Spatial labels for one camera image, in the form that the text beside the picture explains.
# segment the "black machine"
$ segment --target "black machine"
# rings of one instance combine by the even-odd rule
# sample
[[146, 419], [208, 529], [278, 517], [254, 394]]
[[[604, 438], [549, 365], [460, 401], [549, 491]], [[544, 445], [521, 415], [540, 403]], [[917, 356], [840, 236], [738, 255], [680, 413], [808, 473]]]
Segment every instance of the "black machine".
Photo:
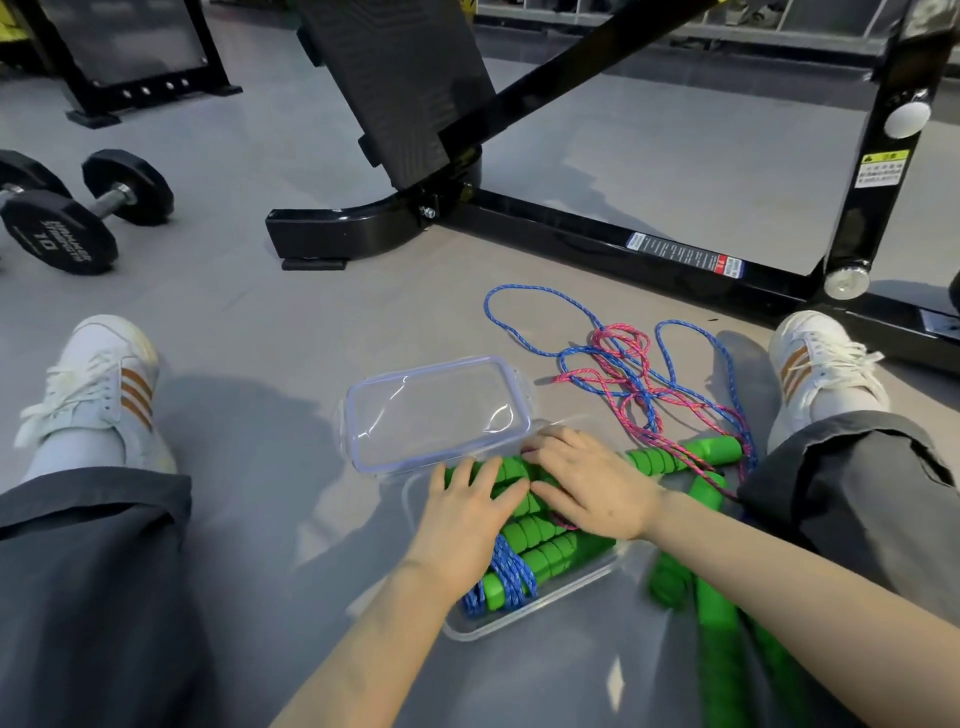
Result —
[[71, 121], [119, 124], [119, 111], [231, 85], [200, 0], [8, 0], [46, 64], [62, 79]]
[[342, 270], [441, 225], [775, 327], [802, 308], [889, 357], [960, 374], [960, 319], [868, 292], [870, 271], [953, 45], [960, 0], [913, 0], [873, 74], [877, 91], [827, 251], [803, 276], [480, 187], [480, 145], [718, 5], [633, 0], [495, 93], [450, 0], [301, 0], [304, 28], [395, 195], [345, 210], [275, 209], [285, 270]]

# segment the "round knob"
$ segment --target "round knob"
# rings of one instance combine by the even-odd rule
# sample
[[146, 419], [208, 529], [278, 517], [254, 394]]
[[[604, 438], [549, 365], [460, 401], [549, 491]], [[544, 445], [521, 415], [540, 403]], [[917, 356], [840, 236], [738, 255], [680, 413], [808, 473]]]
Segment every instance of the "round knob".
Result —
[[865, 294], [868, 288], [870, 273], [858, 265], [833, 271], [824, 280], [824, 292], [837, 301], [855, 299]]
[[887, 117], [883, 124], [883, 131], [891, 139], [905, 139], [920, 133], [930, 120], [930, 104], [923, 101], [911, 101], [904, 104]]

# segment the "dumbbell handle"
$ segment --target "dumbbell handle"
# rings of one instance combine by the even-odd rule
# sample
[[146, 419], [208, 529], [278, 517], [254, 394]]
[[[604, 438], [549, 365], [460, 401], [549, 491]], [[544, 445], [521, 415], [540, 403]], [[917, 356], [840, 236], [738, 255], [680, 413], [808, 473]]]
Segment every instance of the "dumbbell handle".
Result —
[[2, 207], [13, 195], [18, 195], [25, 191], [26, 190], [24, 190], [23, 187], [13, 184], [12, 182], [4, 184], [2, 187], [0, 187], [0, 207]]
[[87, 209], [103, 220], [126, 205], [136, 205], [136, 195], [132, 189], [118, 182], [110, 192], [102, 194]]

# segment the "barcode sticker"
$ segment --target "barcode sticker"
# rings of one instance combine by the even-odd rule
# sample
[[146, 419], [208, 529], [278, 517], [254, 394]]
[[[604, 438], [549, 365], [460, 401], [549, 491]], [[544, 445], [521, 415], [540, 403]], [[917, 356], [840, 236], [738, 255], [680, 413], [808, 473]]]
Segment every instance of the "barcode sticker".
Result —
[[684, 265], [692, 265], [694, 268], [711, 271], [718, 276], [743, 278], [744, 264], [740, 258], [694, 248], [692, 245], [678, 243], [676, 240], [635, 232], [627, 240], [626, 248], [636, 253], [646, 253]]

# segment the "forearm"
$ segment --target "forearm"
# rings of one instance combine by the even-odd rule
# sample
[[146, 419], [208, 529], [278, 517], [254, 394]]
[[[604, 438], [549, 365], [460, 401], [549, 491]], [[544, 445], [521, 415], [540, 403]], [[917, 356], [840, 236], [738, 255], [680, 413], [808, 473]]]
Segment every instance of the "forearm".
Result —
[[667, 493], [647, 538], [766, 627], [872, 726], [960, 719], [960, 630], [815, 554]]
[[450, 604], [401, 563], [273, 728], [386, 728], [437, 639]]

